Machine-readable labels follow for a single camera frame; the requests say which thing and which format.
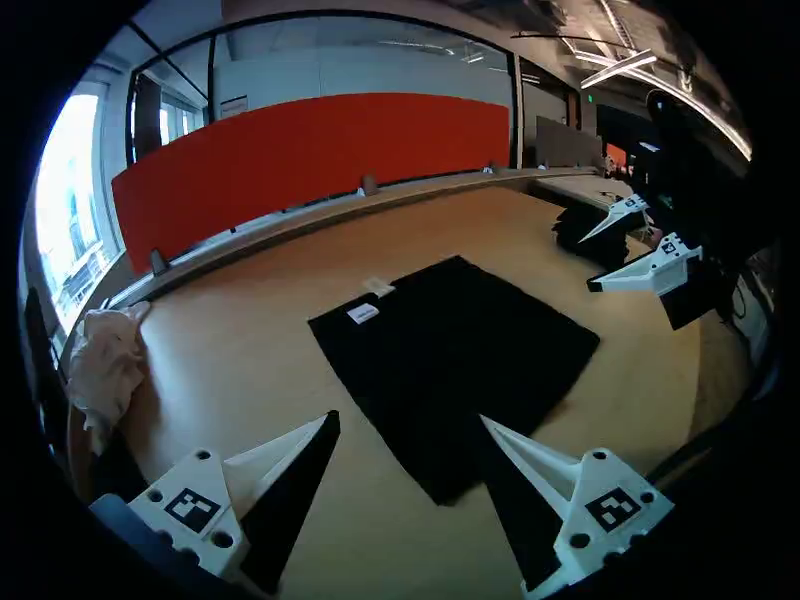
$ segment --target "black cloth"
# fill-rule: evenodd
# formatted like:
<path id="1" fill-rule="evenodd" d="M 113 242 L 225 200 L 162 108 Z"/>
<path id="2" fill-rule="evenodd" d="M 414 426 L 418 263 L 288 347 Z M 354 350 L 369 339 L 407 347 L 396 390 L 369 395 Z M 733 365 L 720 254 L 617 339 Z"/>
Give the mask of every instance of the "black cloth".
<path id="1" fill-rule="evenodd" d="M 580 241 L 607 216 L 606 211 L 589 204 L 570 206 L 558 215 L 553 225 L 553 231 L 557 234 L 556 243 L 568 252 L 588 258 L 606 271 L 616 271 L 625 264 L 628 256 L 625 234 L 644 223 L 639 213 L 628 215 L 588 240 Z"/>
<path id="2" fill-rule="evenodd" d="M 465 428 L 484 414 L 530 434 L 599 338 L 460 256 L 309 321 L 353 400 L 437 504 L 479 481 Z M 356 324 L 347 311 L 379 313 Z"/>

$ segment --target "white wall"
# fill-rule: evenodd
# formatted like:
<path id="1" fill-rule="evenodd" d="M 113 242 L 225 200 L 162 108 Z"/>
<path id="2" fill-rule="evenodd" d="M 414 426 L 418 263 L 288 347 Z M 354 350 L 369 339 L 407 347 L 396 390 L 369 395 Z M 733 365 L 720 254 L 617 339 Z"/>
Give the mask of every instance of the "white wall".
<path id="1" fill-rule="evenodd" d="M 547 117 L 556 123 L 567 118 L 567 103 L 533 84 L 522 83 L 522 103 L 525 113 L 522 139 L 525 147 L 533 146 L 536 142 L 537 116 Z"/>
<path id="2" fill-rule="evenodd" d="M 216 114 L 221 102 L 239 96 L 247 96 L 248 109 L 253 110 L 337 94 L 415 92 L 505 106 L 510 131 L 511 77 L 476 65 L 448 56 L 374 46 L 270 52 L 215 67 Z"/>

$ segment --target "wooden table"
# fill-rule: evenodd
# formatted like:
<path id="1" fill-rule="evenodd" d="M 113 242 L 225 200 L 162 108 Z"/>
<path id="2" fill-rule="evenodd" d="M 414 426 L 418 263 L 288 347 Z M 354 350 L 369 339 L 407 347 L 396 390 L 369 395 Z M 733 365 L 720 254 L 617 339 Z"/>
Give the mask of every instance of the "wooden table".
<path id="1" fill-rule="evenodd" d="M 606 179 L 599 175 L 571 175 L 537 179 L 535 185 L 599 208 L 607 208 L 616 200 L 609 194 L 623 198 L 633 194 L 631 186 L 624 181 Z"/>
<path id="2" fill-rule="evenodd" d="M 602 339 L 535 439 L 575 456 L 607 446 L 647 470 L 689 432 L 699 328 L 673 332 L 646 292 L 589 293 L 599 269 L 553 241 L 561 210 L 500 188 L 438 197 L 295 239 L 156 300 L 142 326 L 150 377 L 123 425 L 145 477 L 194 447 L 229 456 L 336 409 L 341 437 L 283 598 L 518 600 L 519 571 L 485 487 L 435 506 L 349 397 L 307 321 L 362 294 L 369 277 L 390 281 L 461 254 Z"/>

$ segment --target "metal bracket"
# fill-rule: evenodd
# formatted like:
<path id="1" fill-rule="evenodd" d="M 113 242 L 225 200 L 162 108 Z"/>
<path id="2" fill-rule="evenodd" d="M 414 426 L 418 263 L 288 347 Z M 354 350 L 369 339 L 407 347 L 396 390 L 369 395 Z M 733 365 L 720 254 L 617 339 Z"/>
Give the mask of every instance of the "metal bracket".
<path id="1" fill-rule="evenodd" d="M 581 581 L 628 551 L 637 536 L 647 535 L 673 504 L 641 475 L 605 448 L 580 460 L 562 454 L 481 416 L 505 456 L 561 519 L 553 550 L 555 572 L 530 589 L 538 600 Z"/>
<path id="2" fill-rule="evenodd" d="M 361 187 L 356 192 L 357 196 L 374 196 L 378 193 L 378 184 L 372 175 L 364 175 L 361 178 Z"/>
<path id="3" fill-rule="evenodd" d="M 499 175 L 500 167 L 497 165 L 496 162 L 492 161 L 491 163 L 489 163 L 489 166 L 483 167 L 481 173 L 488 173 L 489 175 Z"/>
<path id="4" fill-rule="evenodd" d="M 586 282 L 590 292 L 651 290 L 662 296 L 689 280 L 688 262 L 703 258 L 703 247 L 688 248 L 676 233 L 665 236 L 659 247 L 621 269 Z"/>
<path id="5" fill-rule="evenodd" d="M 158 248 L 153 248 L 150 251 L 150 267 L 153 269 L 153 276 L 158 277 L 159 275 L 166 273 L 170 269 L 171 265 L 169 264 L 168 260 L 164 259 Z"/>

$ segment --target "paper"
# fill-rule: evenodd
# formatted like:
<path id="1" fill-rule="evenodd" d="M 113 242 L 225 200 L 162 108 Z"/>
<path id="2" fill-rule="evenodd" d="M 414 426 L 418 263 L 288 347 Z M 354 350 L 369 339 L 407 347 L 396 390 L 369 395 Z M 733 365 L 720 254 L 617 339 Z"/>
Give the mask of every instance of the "paper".
<path id="1" fill-rule="evenodd" d="M 377 315 L 378 309 L 372 306 L 371 304 L 362 304 L 361 306 L 351 308 L 350 310 L 347 311 L 347 314 L 358 325 L 361 325 L 361 323 L 363 323 L 364 321 L 367 321 L 368 319 L 371 319 L 372 317 Z"/>
<path id="2" fill-rule="evenodd" d="M 367 279 L 364 282 L 364 287 L 375 294 L 378 298 L 383 298 L 386 294 L 393 292 L 395 289 L 393 285 L 389 285 L 378 277 L 370 277 Z"/>

